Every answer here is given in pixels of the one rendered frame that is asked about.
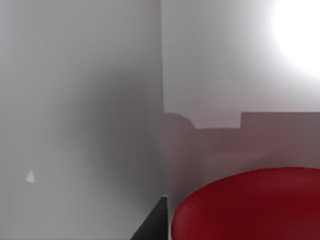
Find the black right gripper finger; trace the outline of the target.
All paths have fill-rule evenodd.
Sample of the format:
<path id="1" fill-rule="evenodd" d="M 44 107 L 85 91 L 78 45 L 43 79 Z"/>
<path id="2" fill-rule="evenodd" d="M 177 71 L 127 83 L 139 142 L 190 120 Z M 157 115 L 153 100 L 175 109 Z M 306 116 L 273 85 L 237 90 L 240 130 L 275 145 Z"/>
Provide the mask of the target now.
<path id="1" fill-rule="evenodd" d="M 130 240 L 168 240 L 168 198 L 162 196 Z"/>

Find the dark red round object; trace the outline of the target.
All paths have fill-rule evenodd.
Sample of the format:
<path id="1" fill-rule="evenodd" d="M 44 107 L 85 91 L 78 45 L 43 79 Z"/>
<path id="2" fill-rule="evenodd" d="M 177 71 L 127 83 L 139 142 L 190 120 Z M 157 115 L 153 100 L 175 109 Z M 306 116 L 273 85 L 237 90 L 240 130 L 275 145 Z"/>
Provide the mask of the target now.
<path id="1" fill-rule="evenodd" d="M 320 240 L 320 169 L 257 169 L 207 184 L 175 210 L 171 240 Z"/>

